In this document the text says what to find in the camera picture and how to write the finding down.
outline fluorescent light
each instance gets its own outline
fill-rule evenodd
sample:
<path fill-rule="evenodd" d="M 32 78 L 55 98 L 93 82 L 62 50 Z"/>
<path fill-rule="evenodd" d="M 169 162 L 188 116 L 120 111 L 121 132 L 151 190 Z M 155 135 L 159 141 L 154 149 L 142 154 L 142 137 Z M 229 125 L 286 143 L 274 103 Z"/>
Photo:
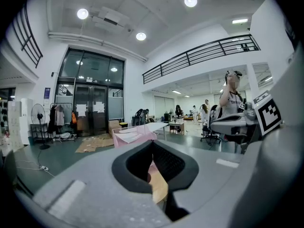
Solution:
<path fill-rule="evenodd" d="M 268 81 L 268 80 L 270 80 L 270 79 L 272 79 L 272 77 L 269 77 L 268 79 L 265 79 L 265 81 Z"/>
<path fill-rule="evenodd" d="M 194 7 L 197 3 L 198 3 L 197 0 L 185 0 L 186 6 L 191 7 L 191 8 Z"/>
<path fill-rule="evenodd" d="M 246 23 L 247 21 L 248 19 L 237 19 L 237 20 L 233 20 L 232 24 Z"/>
<path fill-rule="evenodd" d="M 89 12 L 86 9 L 80 9 L 77 12 L 77 16 L 80 19 L 86 19 L 89 16 Z"/>
<path fill-rule="evenodd" d="M 144 40 L 144 39 L 146 39 L 146 34 L 143 33 L 143 32 L 139 32 L 139 33 L 136 35 L 136 39 L 138 39 L 138 40 Z"/>

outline balcony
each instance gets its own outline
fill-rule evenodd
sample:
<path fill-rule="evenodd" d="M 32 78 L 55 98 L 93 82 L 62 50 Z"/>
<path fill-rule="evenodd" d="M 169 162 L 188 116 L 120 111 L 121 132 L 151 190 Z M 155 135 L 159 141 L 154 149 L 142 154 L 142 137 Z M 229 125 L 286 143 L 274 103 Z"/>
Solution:
<path fill-rule="evenodd" d="M 143 83 L 146 84 L 182 68 L 217 57 L 259 50 L 258 44 L 250 34 L 215 40 L 180 53 L 148 70 L 142 75 Z"/>

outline black mesh chair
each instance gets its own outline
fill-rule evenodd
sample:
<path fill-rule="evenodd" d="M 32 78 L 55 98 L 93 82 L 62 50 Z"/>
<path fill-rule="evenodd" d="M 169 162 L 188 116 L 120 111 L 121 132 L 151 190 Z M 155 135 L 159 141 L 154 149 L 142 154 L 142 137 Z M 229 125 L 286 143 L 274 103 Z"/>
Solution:
<path fill-rule="evenodd" d="M 217 104 L 215 104 L 214 106 L 211 107 L 210 111 L 209 111 L 209 118 L 208 118 L 208 125 L 204 126 L 203 125 L 203 137 L 200 138 L 200 141 L 202 142 L 203 139 L 206 139 L 207 144 L 210 146 L 209 150 L 213 147 L 213 145 L 216 143 L 216 141 L 218 141 L 218 143 L 220 143 L 221 139 L 220 139 L 220 133 L 217 133 L 215 131 L 211 130 L 211 122 L 214 120 L 214 114 L 215 114 L 215 110 L 217 108 Z"/>

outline standing fan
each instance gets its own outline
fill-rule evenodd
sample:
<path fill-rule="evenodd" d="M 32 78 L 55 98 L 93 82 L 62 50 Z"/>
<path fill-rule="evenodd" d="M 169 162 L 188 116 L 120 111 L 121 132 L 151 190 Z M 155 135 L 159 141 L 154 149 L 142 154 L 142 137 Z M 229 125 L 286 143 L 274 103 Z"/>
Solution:
<path fill-rule="evenodd" d="M 31 116 L 33 124 L 40 125 L 40 132 L 41 132 L 41 138 L 42 138 L 43 145 L 41 145 L 39 147 L 39 149 L 41 149 L 41 150 L 48 149 L 50 146 L 45 144 L 45 140 L 43 139 L 42 128 L 41 128 L 41 124 L 44 124 L 46 121 L 46 113 L 44 112 L 42 105 L 35 104 L 32 108 L 32 112 L 31 112 L 30 116 Z"/>

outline glass door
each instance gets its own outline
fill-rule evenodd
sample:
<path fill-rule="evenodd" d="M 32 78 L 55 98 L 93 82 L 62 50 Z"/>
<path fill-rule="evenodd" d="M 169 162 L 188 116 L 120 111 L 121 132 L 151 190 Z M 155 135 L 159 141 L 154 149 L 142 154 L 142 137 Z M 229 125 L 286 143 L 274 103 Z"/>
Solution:
<path fill-rule="evenodd" d="M 76 85 L 74 110 L 80 137 L 104 134 L 107 131 L 106 87 Z"/>
<path fill-rule="evenodd" d="M 94 135 L 104 134 L 107 130 L 106 87 L 92 86 L 92 122 Z"/>

